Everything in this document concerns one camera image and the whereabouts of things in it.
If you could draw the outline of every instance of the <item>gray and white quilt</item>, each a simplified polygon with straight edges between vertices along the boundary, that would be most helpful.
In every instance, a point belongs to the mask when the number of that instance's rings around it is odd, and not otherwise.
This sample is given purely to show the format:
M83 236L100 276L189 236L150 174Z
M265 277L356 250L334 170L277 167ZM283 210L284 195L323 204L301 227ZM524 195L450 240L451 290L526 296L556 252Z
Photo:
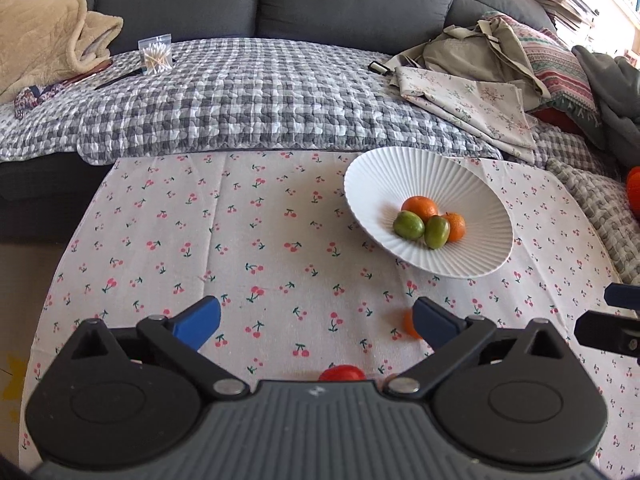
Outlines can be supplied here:
M404 101L367 70L383 54L287 40L174 44L172 72L127 77L137 52L61 92L22 120L0 112L0 160L77 151L91 164L121 156L216 149L365 151L415 146L501 159L500 151Z

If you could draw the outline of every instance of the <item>metal screw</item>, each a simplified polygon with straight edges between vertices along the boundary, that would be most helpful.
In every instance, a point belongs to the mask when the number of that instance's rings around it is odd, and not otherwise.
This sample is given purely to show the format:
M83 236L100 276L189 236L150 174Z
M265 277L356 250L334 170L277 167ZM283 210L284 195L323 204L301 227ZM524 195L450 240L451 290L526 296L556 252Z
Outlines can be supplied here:
M420 389L420 383L411 377L391 379L388 388L396 394L414 394Z
M244 383L238 379L220 379L213 383L213 389L220 395L234 396L244 392Z

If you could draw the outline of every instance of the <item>plate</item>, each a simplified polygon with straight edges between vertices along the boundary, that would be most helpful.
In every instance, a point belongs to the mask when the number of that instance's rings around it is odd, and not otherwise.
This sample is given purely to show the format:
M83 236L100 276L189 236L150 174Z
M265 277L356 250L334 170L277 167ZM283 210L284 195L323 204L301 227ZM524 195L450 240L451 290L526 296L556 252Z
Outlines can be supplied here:
M394 256L448 278L485 276L508 259L513 226L504 204L479 177L455 160L417 148L378 148L347 168L344 193L360 226ZM411 196L431 198L440 214L460 213L466 235L430 250L393 231L402 203Z

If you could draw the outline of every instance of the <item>plate rim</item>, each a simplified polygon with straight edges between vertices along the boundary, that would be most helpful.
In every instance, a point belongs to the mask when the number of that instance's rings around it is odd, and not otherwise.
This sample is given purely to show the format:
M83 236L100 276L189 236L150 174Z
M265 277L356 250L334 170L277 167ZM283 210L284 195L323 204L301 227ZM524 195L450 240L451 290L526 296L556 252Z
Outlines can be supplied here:
M441 155L437 152L432 152L431 150L425 150L422 148L414 148L413 146L380 146L379 148L374 148L373 150L367 150L366 152L361 153L359 156L357 156L354 160L351 161L351 163L348 165L347 170L344 173L344 197L345 200L347 202L347 205L349 206L349 210L351 211L351 214L353 214L353 217L355 218L356 222L358 222L358 225L363 229L364 232L367 233L367 235L369 235L369 237L372 238L373 241L375 241L378 245L380 245L387 253L392 254L393 256L395 256L396 258L400 258L402 259L402 256L398 255L397 253L395 253L393 250L385 247L382 243L380 243L379 240L377 240L377 238L372 235L367 229L366 227L364 227L364 225L361 224L360 220L358 219L358 216L356 215L355 211L353 210L351 203L349 201L349 193L347 191L348 188L348 174L352 168L352 166L354 165L354 163L356 163L357 160L359 160L360 158L362 158L363 156L366 156L369 153L375 152L377 150L389 150L389 151L394 151L394 150L400 150L400 151L418 151L418 152L426 152L427 154L432 154L433 156L437 157L441 157L444 159L447 159L448 162L451 162L452 164L457 164L455 162L455 160L453 160L454 158L460 158L460 159L464 159L466 160L466 157L453 157L453 156L445 156L445 155ZM495 195L495 197L498 199L498 202L500 203L500 205L502 206L502 209L504 210L505 214L507 215L507 218L509 219L509 228L511 231L511 245L509 247L509 251L507 253L507 255L503 258L503 260L500 262L500 264L495 267L495 269L489 270L487 272L481 272L480 274L466 274L465 276L457 276L457 275L453 275L453 274L448 274L448 273L438 273L435 272L434 270L431 269L425 269L424 267L421 267L420 265L411 263L411 262L407 262L409 263L411 266L416 267L417 269L420 270L424 270L426 272L432 272L433 274L436 274L437 276L441 276L443 278L452 278L454 280L472 280L475 278L483 278L484 276L488 276L489 274L493 274L496 270L499 270L506 262L507 260L510 258L511 253L513 251L513 245L514 245L514 241L513 241L513 221L511 219L511 216L509 215L509 211L507 210L506 206L504 205L504 202L502 202L502 200L500 200L500 197L498 196L498 194L484 181L482 180L479 176L477 176L473 171L471 171L469 168L466 168L462 165L460 165L460 168L462 168L465 171L468 171L471 175L472 178L476 178L480 181L481 184L483 184L484 186L487 187L487 189L489 191L491 191L491 193L493 193Z

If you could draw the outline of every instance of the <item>white logo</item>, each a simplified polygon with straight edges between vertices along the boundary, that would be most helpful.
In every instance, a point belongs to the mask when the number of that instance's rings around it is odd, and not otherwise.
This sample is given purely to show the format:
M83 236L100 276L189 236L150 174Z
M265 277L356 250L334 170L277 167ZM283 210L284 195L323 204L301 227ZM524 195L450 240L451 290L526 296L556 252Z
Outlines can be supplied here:
M314 397L320 397L322 394L326 393L326 390L322 386L316 386L315 388L307 391Z

